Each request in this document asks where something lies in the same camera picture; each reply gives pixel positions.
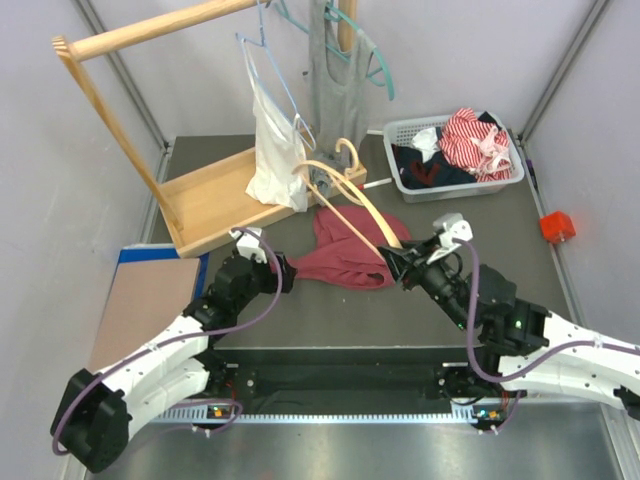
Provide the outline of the red tank top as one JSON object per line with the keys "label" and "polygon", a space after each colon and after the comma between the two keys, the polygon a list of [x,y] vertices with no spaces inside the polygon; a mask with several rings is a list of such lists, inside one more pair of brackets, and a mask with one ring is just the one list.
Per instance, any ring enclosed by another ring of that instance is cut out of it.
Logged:
{"label": "red tank top", "polygon": [[[388,245],[382,231],[364,207],[336,207],[374,246]],[[411,239],[408,228],[396,217],[383,213],[399,240]],[[352,290],[375,290],[392,286],[393,277],[384,260],[373,253],[328,208],[313,219],[316,247],[310,253],[289,260],[297,269],[296,279],[317,280]]]}

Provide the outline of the wooden clothes hanger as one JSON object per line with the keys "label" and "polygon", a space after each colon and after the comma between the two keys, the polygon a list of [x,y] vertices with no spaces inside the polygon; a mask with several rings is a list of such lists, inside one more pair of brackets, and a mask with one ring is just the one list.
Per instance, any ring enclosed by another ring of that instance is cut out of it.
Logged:
{"label": "wooden clothes hanger", "polygon": [[366,247],[368,247],[376,256],[380,259],[383,258],[378,248],[360,232],[338,209],[331,204],[331,202],[320,192],[320,190],[312,184],[312,182],[302,174],[304,167],[316,167],[323,170],[332,180],[332,187],[337,189],[346,199],[356,206],[363,207],[367,210],[375,224],[384,236],[387,244],[390,247],[399,249],[401,242],[387,220],[379,212],[379,210],[373,205],[373,203],[362,193],[362,191],[351,181],[348,174],[355,172],[360,166],[361,162],[359,155],[354,145],[346,138],[339,138],[335,144],[335,151],[340,153],[342,148],[346,147],[351,154],[351,166],[345,169],[345,173],[340,173],[334,168],[326,165],[317,160],[306,160],[297,165],[293,170],[293,174],[301,175],[304,183],[311,191],[311,193],[320,201],[325,207],[327,207],[359,240],[361,240]]}

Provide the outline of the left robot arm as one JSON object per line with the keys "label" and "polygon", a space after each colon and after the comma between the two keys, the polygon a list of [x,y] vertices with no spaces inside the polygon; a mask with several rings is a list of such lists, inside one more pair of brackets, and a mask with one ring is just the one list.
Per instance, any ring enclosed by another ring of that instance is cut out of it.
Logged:
{"label": "left robot arm", "polygon": [[234,252],[156,337],[119,362],[95,373],[81,369],[69,379],[50,428],[55,454],[69,454],[100,473],[171,407],[200,393],[220,394],[227,374],[213,345],[237,331],[239,314],[257,296],[290,292],[296,274],[281,253],[269,262]]}

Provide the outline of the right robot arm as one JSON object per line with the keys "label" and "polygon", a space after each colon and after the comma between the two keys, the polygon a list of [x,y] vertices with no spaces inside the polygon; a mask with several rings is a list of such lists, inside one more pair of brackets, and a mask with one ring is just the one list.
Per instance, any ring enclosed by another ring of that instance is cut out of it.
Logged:
{"label": "right robot arm", "polygon": [[581,327],[523,300],[515,283],[471,255],[468,276],[451,266],[458,252],[434,259],[436,239],[378,249],[393,280],[422,288],[466,335],[467,364],[437,374],[451,400],[533,393],[599,402],[639,417],[639,348]]}

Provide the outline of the white garment on hanger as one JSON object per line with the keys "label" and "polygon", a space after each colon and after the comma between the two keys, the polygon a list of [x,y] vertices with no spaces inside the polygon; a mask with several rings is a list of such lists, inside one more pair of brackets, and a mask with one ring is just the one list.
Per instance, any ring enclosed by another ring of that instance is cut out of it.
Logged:
{"label": "white garment on hanger", "polygon": [[244,52],[248,78],[254,94],[255,173],[245,192],[267,205],[280,205],[295,212],[308,208],[307,186],[293,170],[306,159],[298,132],[300,116],[290,121],[259,81],[251,53]]}

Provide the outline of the grey tank top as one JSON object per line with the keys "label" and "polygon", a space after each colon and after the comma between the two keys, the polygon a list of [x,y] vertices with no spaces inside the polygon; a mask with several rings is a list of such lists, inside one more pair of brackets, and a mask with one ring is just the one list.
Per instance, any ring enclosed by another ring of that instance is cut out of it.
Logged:
{"label": "grey tank top", "polygon": [[325,1],[313,1],[310,6],[311,123],[317,144],[313,159],[343,173],[350,161],[335,151],[335,144],[339,138],[346,138],[359,147],[366,136],[369,115],[365,87],[375,44],[358,30],[351,51],[337,54],[339,42],[325,18],[326,7]]}

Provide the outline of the red capped white marker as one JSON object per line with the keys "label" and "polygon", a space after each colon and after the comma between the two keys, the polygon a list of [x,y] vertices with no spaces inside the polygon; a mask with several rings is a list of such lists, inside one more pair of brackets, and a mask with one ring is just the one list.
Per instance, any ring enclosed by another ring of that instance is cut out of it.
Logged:
{"label": "red capped white marker", "polygon": [[368,190],[368,189],[376,188],[379,186],[384,186],[384,185],[390,184],[392,181],[393,181],[392,178],[384,178],[381,180],[367,182],[360,186],[360,190]]}

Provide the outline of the dark navy garment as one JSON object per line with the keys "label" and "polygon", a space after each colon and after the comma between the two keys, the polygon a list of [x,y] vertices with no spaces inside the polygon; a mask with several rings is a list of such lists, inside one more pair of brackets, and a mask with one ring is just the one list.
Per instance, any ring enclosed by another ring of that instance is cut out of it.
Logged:
{"label": "dark navy garment", "polygon": [[424,161],[421,151],[392,144],[393,157],[402,185],[410,190],[476,183],[474,175],[451,165],[438,151]]}

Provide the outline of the white garment in basket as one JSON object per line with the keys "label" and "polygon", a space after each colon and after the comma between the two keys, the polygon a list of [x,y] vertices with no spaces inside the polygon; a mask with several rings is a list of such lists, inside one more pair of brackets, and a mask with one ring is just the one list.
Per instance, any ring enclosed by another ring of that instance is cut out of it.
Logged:
{"label": "white garment in basket", "polygon": [[411,147],[422,154],[422,162],[428,162],[440,151],[438,127],[429,127],[419,131],[411,140]]}

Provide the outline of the white laundry basket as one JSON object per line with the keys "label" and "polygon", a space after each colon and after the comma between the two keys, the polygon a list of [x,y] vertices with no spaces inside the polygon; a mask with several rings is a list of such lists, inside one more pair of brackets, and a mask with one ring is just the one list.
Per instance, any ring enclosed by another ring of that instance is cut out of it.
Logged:
{"label": "white laundry basket", "polygon": [[446,124],[451,115],[394,120],[385,124],[382,128],[382,135],[387,162],[390,168],[390,175],[404,201],[406,203],[420,203],[426,201],[495,194],[509,185],[522,181],[526,174],[525,161],[522,159],[514,140],[503,122],[496,114],[491,113],[491,116],[497,121],[498,125],[502,128],[502,131],[507,134],[507,139],[510,142],[509,157],[512,161],[509,170],[510,177],[505,180],[422,189],[408,189],[403,185],[392,145],[395,144],[398,146],[408,147],[412,138],[419,131],[429,127],[442,127]]}

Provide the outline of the red white striped garment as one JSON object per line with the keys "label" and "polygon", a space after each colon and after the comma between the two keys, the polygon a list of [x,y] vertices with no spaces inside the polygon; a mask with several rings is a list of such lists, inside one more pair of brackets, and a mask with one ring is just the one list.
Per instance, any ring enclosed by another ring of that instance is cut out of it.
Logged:
{"label": "red white striped garment", "polygon": [[508,133],[494,121],[481,120],[470,108],[459,109],[446,121],[438,144],[449,164],[478,182],[511,177]]}

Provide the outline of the brown board blue edge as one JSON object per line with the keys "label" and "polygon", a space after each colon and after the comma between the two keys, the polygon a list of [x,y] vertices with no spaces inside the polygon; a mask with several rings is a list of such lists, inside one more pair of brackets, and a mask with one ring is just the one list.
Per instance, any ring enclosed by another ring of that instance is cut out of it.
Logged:
{"label": "brown board blue edge", "polygon": [[207,254],[182,259],[170,244],[123,248],[88,370],[120,361],[169,326],[203,292],[208,260]]}

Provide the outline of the orange red block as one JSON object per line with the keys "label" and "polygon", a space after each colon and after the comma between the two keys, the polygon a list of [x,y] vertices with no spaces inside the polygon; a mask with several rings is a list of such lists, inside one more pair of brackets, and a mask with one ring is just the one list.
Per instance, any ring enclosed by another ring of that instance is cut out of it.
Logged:
{"label": "orange red block", "polygon": [[571,218],[562,211],[555,211],[539,219],[543,238],[550,244],[560,244],[576,236]]}

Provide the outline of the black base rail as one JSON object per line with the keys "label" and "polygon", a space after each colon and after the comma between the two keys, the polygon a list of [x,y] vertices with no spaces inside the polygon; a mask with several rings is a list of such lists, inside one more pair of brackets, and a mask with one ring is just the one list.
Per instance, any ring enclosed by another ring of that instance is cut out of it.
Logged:
{"label": "black base rail", "polygon": [[236,400],[247,415],[442,413],[513,397],[477,377],[460,347],[216,347],[198,358],[211,370],[199,396]]}

